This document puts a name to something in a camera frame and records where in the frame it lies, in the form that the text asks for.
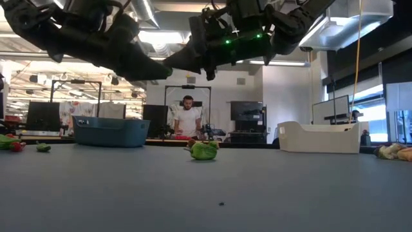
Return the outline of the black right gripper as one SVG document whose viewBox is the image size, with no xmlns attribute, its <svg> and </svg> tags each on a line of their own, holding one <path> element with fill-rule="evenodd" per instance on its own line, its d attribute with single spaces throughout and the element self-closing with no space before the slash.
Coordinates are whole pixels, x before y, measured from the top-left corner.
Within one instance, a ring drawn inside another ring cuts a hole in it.
<svg viewBox="0 0 412 232">
<path fill-rule="evenodd" d="M 220 65 L 263 56 L 270 46 L 264 31 L 266 0 L 226 0 L 219 8 L 214 0 L 199 16 L 189 18 L 189 44 L 163 60 L 168 68 L 194 73 L 204 70 L 207 80 Z"/>
</svg>

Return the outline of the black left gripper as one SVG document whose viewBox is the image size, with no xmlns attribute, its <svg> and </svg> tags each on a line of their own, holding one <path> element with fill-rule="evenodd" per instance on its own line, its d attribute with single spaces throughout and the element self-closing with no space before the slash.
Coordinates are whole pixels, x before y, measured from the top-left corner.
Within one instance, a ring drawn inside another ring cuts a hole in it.
<svg viewBox="0 0 412 232">
<path fill-rule="evenodd" d="M 67 0 L 64 8 L 50 3 L 48 13 L 57 27 L 48 55 L 58 63 L 67 54 L 112 69 L 128 81 L 164 80 L 173 72 L 134 44 L 138 24 L 116 0 Z"/>
</svg>

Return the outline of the green bell pepper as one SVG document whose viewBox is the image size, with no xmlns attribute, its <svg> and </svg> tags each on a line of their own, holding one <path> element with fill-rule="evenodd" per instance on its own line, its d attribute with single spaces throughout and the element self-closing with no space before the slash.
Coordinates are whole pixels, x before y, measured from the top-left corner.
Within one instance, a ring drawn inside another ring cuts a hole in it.
<svg viewBox="0 0 412 232">
<path fill-rule="evenodd" d="M 208 143 L 196 142 L 193 146 L 188 146 L 185 150 L 189 151 L 194 160 L 213 160 L 218 154 L 218 150 Z"/>
<path fill-rule="evenodd" d="M 0 150 L 8 150 L 11 143 L 13 142 L 20 142 L 20 139 L 16 139 L 14 137 L 8 137 L 6 135 L 0 134 Z"/>
</svg>

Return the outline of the pale white mushroom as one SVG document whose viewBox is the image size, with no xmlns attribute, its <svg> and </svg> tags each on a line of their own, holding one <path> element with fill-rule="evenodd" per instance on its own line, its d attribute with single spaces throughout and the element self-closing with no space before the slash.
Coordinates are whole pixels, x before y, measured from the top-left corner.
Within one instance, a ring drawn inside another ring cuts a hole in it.
<svg viewBox="0 0 412 232">
<path fill-rule="evenodd" d="M 393 160 L 398 158 L 398 152 L 403 148 L 400 144 L 392 144 L 390 146 L 379 146 L 374 155 L 379 159 Z"/>
</svg>

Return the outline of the black monitor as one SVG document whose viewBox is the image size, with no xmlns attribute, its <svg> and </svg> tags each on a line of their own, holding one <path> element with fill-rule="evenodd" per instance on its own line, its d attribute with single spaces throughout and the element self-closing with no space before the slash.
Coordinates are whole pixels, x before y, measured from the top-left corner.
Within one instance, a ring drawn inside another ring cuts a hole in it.
<svg viewBox="0 0 412 232">
<path fill-rule="evenodd" d="M 143 120 L 150 121 L 147 137 L 154 138 L 164 138 L 166 129 L 166 117 L 167 117 L 168 107 L 164 105 L 143 105 L 142 117 Z"/>
<path fill-rule="evenodd" d="M 58 102 L 33 102 L 28 106 L 26 129 L 32 131 L 59 131 L 60 104 Z"/>
</svg>

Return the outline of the small black robot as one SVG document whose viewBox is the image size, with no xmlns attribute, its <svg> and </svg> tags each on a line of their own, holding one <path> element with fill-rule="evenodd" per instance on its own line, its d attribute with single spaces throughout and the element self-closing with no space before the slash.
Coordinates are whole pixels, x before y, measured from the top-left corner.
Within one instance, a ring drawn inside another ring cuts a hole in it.
<svg viewBox="0 0 412 232">
<path fill-rule="evenodd" d="M 215 137 L 225 137 L 226 132 L 222 129 L 217 129 L 213 124 L 204 124 L 200 132 L 205 136 L 206 140 L 214 140 Z"/>
</svg>

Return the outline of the blue plastic basket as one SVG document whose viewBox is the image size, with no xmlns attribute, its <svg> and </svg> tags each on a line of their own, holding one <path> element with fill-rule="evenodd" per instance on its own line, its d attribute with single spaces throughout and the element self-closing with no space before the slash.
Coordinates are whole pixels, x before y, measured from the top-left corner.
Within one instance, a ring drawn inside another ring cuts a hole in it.
<svg viewBox="0 0 412 232">
<path fill-rule="evenodd" d="M 77 144 L 109 148 L 137 148 L 145 144 L 151 121 L 73 116 Z"/>
</svg>

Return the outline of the patterned white cloth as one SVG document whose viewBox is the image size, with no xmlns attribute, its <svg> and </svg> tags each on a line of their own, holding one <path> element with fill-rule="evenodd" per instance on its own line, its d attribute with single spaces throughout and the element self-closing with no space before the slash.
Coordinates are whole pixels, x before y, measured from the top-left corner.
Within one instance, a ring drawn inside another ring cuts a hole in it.
<svg viewBox="0 0 412 232">
<path fill-rule="evenodd" d="M 89 102 L 60 102 L 59 114 L 62 125 L 72 128 L 73 116 L 123 119 L 126 114 L 126 105 L 112 102 L 103 102 L 100 104 L 92 104 Z"/>
</svg>

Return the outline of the wooden work table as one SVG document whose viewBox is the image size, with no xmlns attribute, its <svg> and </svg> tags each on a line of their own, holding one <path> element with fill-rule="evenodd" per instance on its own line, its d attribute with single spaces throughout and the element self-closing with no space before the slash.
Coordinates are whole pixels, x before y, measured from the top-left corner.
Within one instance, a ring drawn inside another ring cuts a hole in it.
<svg viewBox="0 0 412 232">
<path fill-rule="evenodd" d="M 48 144 L 70 144 L 75 143 L 73 137 L 51 137 L 51 136 L 28 136 L 28 135 L 21 135 L 19 137 L 21 140 L 25 141 L 27 144 L 30 141 L 36 142 L 44 142 Z M 148 143 L 155 143 L 155 142 L 172 142 L 172 143 L 183 143 L 187 144 L 188 140 L 174 140 L 174 139 L 146 139 Z"/>
</svg>

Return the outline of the black equipment cart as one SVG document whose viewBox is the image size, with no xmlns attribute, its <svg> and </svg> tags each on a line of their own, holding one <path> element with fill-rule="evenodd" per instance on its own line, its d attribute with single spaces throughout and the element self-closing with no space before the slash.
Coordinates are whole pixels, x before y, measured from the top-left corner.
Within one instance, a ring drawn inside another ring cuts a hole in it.
<svg viewBox="0 0 412 232">
<path fill-rule="evenodd" d="M 235 129 L 229 133 L 231 143 L 267 143 L 267 107 L 258 101 L 231 101 L 230 119 Z"/>
</svg>

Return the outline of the ceiling strip light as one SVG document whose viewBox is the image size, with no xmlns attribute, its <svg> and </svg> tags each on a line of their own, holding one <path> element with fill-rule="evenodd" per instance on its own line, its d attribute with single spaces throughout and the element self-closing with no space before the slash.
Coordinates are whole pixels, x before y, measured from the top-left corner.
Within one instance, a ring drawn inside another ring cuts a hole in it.
<svg viewBox="0 0 412 232">
<path fill-rule="evenodd" d="M 264 61 L 249 60 L 249 64 L 253 65 L 263 65 L 263 66 L 293 66 L 293 67 L 305 67 L 308 66 L 306 62 L 295 62 L 295 61 L 270 61 L 268 64 L 265 64 Z"/>
</svg>

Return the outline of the green chili pepper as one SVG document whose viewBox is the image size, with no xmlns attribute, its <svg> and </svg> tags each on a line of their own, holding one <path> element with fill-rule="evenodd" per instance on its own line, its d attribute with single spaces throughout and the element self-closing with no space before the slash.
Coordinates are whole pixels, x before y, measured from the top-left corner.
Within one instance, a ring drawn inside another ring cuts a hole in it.
<svg viewBox="0 0 412 232">
<path fill-rule="evenodd" d="M 39 141 L 36 142 L 36 150 L 38 152 L 47 153 L 51 150 L 51 148 L 52 147 L 50 145 L 46 144 L 46 143 L 42 143 L 42 142 L 39 142 Z"/>
</svg>

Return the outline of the red box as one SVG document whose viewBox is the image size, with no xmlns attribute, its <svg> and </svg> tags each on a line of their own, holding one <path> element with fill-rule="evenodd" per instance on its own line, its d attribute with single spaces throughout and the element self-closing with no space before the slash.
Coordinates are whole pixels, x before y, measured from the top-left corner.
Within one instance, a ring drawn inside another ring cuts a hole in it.
<svg viewBox="0 0 412 232">
<path fill-rule="evenodd" d="M 4 122 L 6 126 L 10 129 L 19 128 L 21 121 L 22 119 L 20 118 L 20 116 L 15 116 L 15 115 L 5 115 L 5 118 L 4 118 Z"/>
</svg>

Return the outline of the white screen monitor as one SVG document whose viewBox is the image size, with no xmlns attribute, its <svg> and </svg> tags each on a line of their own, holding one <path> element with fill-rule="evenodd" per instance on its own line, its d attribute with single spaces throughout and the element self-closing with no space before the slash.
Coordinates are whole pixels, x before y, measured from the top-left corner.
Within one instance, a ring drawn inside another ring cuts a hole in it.
<svg viewBox="0 0 412 232">
<path fill-rule="evenodd" d="M 344 95 L 336 99 L 312 105 L 313 124 L 330 124 L 338 115 L 350 112 L 349 96 Z"/>
</svg>

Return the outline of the white plastic basket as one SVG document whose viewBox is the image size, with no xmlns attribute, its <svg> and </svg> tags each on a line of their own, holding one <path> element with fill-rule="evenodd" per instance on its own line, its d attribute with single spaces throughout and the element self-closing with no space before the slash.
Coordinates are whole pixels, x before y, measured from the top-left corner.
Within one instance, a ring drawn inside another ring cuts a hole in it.
<svg viewBox="0 0 412 232">
<path fill-rule="evenodd" d="M 355 154 L 360 150 L 361 125 L 308 125 L 295 121 L 277 125 L 280 149 L 294 153 Z"/>
</svg>

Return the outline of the silver ceiling duct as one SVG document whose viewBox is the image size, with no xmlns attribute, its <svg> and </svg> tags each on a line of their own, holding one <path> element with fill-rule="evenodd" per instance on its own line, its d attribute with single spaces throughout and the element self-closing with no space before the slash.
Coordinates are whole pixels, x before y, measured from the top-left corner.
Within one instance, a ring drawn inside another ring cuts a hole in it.
<svg viewBox="0 0 412 232">
<path fill-rule="evenodd" d="M 159 29 L 159 25 L 155 19 L 155 8 L 151 0 L 131 0 L 131 9 L 138 21 L 143 21 L 156 29 Z"/>
</svg>

